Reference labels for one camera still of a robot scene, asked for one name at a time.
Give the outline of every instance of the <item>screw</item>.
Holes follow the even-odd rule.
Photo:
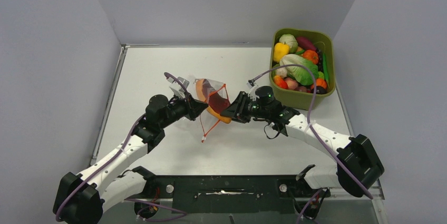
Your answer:
[[[279,191],[281,191],[281,192],[287,192],[287,185],[285,185],[285,184],[281,184],[281,185],[279,186]]]
[[[174,186],[171,185],[171,184],[168,184],[168,185],[166,186],[166,192],[167,192],[167,193],[172,193],[173,191],[174,191]]]

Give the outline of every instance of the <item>mesh bag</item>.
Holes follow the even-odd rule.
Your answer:
[[[190,91],[190,93],[195,93],[196,99],[207,102],[209,105],[199,117],[203,131],[202,142],[204,142],[207,135],[220,122],[226,124],[231,122],[230,118],[220,116],[220,112],[229,107],[231,103],[224,83],[211,79],[195,79],[190,86],[195,87],[195,91]]]

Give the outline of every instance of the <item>metal frame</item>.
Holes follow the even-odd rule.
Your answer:
[[[108,98],[108,101],[106,104],[104,117],[103,117],[103,120],[101,123],[101,128],[100,128],[98,138],[96,140],[95,148],[93,150],[93,155],[92,155],[90,165],[95,164],[96,160],[98,158],[98,152],[101,147],[104,130],[105,130],[105,127],[107,124],[109,114],[110,114],[110,108],[112,106],[113,98],[114,98],[114,95],[116,92],[116,87],[118,85],[118,81],[119,81],[119,78],[121,75],[121,70],[124,65],[125,56],[126,56],[129,48],[131,48],[131,47],[141,47],[141,48],[144,48],[144,47],[235,47],[235,46],[237,46],[237,47],[254,47],[255,44],[238,43],[238,44],[233,44],[233,45],[180,45],[180,46],[178,46],[178,45],[159,45],[159,44],[145,44],[145,45],[143,45],[143,44],[141,44],[141,45],[140,44],[136,44],[136,45],[125,44],[125,45],[122,45],[119,60],[116,65],[116,70],[115,70],[115,74],[114,74],[114,78],[113,78],[112,87],[110,89],[109,98]],[[339,88],[337,88],[337,91],[338,91],[338,98],[340,99],[344,117],[345,117],[348,129],[349,129],[349,133],[351,135],[353,135],[354,132],[352,129],[351,121],[349,120],[349,116],[346,111],[346,105],[344,103],[343,96],[342,96]],[[388,219],[387,219],[386,211],[385,211],[384,204],[383,204],[383,199],[385,199],[385,198],[383,195],[382,187],[380,186],[380,181],[378,181],[378,184],[379,184],[378,187],[370,188],[370,191],[373,194],[373,196],[379,198],[379,199],[373,200],[374,211],[376,213],[377,220],[378,220],[379,224],[388,224]],[[343,199],[343,200],[358,200],[358,198],[354,198],[344,191],[335,190],[335,191],[332,191],[332,193],[333,193],[333,197],[328,198],[327,200],[341,200],[341,199]]]

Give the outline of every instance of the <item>black bracket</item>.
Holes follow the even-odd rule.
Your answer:
[[[62,179],[54,201],[53,213],[56,214],[59,206],[76,187],[82,183],[82,179],[69,172]],[[68,224],[98,223],[102,217],[102,204],[99,192],[95,184],[84,185],[77,194],[71,198],[62,209],[60,215]]]
[[[349,171],[366,187],[371,187],[383,174],[385,169],[368,137],[359,134],[350,138],[351,143],[344,149],[337,149],[337,157]],[[363,190],[350,178],[350,176],[337,166],[338,181],[349,194],[360,198]]]

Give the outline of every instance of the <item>cabbage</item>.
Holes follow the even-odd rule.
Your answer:
[[[281,66],[286,65],[286,64],[302,65],[302,66],[310,69],[310,71],[314,75],[315,79],[318,78],[318,66],[313,64],[308,59],[304,59],[303,57],[298,56],[296,54],[288,54],[288,55],[285,55],[281,59],[281,61],[279,61],[279,65],[281,65]],[[307,72],[307,70],[303,69],[302,67],[290,66],[290,67],[286,67],[286,69],[287,69],[287,72],[291,76],[293,76],[293,78],[301,85],[311,85],[314,83],[312,81],[312,77],[309,74],[309,72]]]
[[[279,38],[279,42],[287,44],[290,47],[289,53],[293,54],[298,49],[298,42],[291,34],[284,34]]]

